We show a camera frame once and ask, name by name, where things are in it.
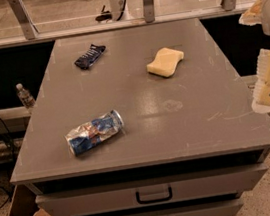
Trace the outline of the crushed red bull can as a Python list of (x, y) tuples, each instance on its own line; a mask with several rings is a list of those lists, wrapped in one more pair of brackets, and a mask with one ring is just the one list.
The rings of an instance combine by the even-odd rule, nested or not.
[(85, 122), (66, 134), (69, 149), (75, 156), (100, 145), (124, 128), (124, 121), (116, 110)]

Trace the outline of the yellow sponge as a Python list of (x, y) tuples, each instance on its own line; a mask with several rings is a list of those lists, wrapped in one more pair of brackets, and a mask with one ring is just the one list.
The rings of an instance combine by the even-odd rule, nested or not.
[(154, 75), (167, 77), (172, 76), (177, 64), (182, 61), (184, 54), (182, 51), (171, 48), (161, 48), (155, 55), (155, 59), (147, 64), (146, 70)]

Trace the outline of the grey drawer cabinet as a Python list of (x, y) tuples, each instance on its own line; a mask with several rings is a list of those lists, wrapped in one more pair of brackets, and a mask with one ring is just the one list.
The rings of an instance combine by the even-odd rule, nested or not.
[[(82, 70), (91, 45), (101, 57)], [(182, 51), (175, 73), (148, 73), (161, 48)], [(197, 19), (59, 39), (11, 181), (35, 196), (265, 162), (270, 117)], [(124, 128), (75, 156), (66, 134), (116, 110)], [(85, 216), (126, 216), (242, 200), (226, 194)]]

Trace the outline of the clear plastic water bottle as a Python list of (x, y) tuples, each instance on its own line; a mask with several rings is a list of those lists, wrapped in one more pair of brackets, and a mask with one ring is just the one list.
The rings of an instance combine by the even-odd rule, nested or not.
[(21, 100), (24, 107), (28, 110), (35, 107), (35, 98), (33, 98), (29, 90), (27, 90), (22, 84), (17, 84), (17, 93), (18, 98)]

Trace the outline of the upper grey drawer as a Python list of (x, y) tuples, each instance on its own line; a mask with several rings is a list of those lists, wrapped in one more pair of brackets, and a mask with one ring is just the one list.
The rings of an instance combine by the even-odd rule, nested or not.
[(267, 171), (257, 163), (130, 183), (38, 195), (51, 216), (86, 216), (252, 190)]

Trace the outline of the left metal railing post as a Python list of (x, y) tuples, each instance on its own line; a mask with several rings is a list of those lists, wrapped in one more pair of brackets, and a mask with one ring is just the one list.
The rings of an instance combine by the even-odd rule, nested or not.
[(29, 17), (28, 11), (26, 10), (23, 1), (7, 0), (7, 2), (9, 3), (12, 12), (14, 12), (15, 17), (18, 20), (25, 38), (28, 40), (36, 39), (38, 31), (35, 28), (32, 19)]

